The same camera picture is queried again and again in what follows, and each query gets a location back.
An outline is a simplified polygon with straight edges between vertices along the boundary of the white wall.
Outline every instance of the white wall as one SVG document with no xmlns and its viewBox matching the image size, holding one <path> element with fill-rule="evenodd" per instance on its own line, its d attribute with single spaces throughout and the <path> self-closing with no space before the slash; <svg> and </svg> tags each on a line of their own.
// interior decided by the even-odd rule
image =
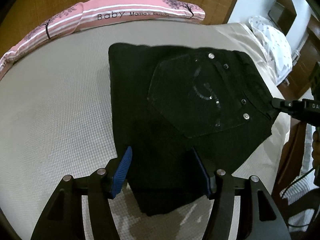
<svg viewBox="0 0 320 240">
<path fill-rule="evenodd" d="M 237 0 L 228 23 L 241 22 L 248 25 L 248 19 L 251 16 L 261 15 L 269 18 L 268 11 L 274 1 L 275 0 Z M 296 9 L 297 17 L 286 37 L 293 52 L 297 49 L 305 34 L 311 15 L 311 8 L 306 0 L 292 0 L 292 2 Z"/>
</svg>

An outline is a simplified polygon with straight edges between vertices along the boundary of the beige bed sheet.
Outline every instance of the beige bed sheet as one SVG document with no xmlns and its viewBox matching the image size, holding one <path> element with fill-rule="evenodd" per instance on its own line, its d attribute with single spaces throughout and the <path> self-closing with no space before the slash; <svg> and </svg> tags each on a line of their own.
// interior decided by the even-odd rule
<svg viewBox="0 0 320 240">
<path fill-rule="evenodd" d="M 87 176 L 116 157 L 108 47 L 115 42 L 240 50 L 254 60 L 274 97 L 282 98 L 259 43 L 241 24 L 139 21 L 55 40 L 19 61 L 0 82 L 0 206 L 23 240 L 65 174 Z M 272 136 L 234 173 L 273 188 L 290 118 L 279 114 Z M 142 214 L 129 187 L 110 207 L 121 239 L 201 239 L 212 201 L 202 197 L 166 215 Z M 83 197 L 86 239 L 93 239 Z M 235 239 L 239 199 L 229 239 Z"/>
</svg>

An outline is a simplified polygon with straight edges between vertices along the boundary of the pink striped pillow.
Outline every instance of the pink striped pillow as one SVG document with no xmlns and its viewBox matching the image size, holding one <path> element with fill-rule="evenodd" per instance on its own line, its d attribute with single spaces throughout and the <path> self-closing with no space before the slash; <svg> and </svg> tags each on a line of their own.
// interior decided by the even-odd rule
<svg viewBox="0 0 320 240">
<path fill-rule="evenodd" d="M 52 38 L 120 22 L 169 19 L 199 23 L 204 11 L 177 0 L 90 0 L 80 2 L 46 20 L 0 59 L 0 80 L 12 64 Z"/>
</svg>

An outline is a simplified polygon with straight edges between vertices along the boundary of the mirror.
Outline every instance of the mirror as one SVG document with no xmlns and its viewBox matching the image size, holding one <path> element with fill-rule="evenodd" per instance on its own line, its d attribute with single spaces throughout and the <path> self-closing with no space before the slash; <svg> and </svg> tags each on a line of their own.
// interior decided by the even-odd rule
<svg viewBox="0 0 320 240">
<path fill-rule="evenodd" d="M 297 12 L 292 0 L 276 0 L 268 12 L 268 16 L 278 29 L 284 35 L 287 35 L 297 16 Z"/>
</svg>

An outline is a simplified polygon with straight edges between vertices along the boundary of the metal pin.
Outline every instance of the metal pin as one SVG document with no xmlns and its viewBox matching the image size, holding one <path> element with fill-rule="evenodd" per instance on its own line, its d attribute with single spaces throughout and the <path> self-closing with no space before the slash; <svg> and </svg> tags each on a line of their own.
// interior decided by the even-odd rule
<svg viewBox="0 0 320 240">
<path fill-rule="evenodd" d="M 98 169 L 98 170 L 97 170 L 97 173 L 98 173 L 99 175 L 103 175 L 103 174 L 106 173 L 106 170 L 105 170 L 104 168 L 101 168 L 101 169 Z"/>
<path fill-rule="evenodd" d="M 71 180 L 71 175 L 65 175 L 65 176 L 63 176 L 63 180 L 64 181 L 69 181 L 69 180 Z"/>
<path fill-rule="evenodd" d="M 217 170 L 217 174 L 220 175 L 220 176 L 223 176 L 223 175 L 226 174 L 226 172 L 224 170 L 222 170 L 222 169 L 218 169 Z"/>
<path fill-rule="evenodd" d="M 253 176 L 251 177 L 251 180 L 252 180 L 253 182 L 258 182 L 258 181 L 259 181 L 259 178 L 258 178 L 257 176 L 255 176 L 255 175 L 253 175 Z"/>
</svg>

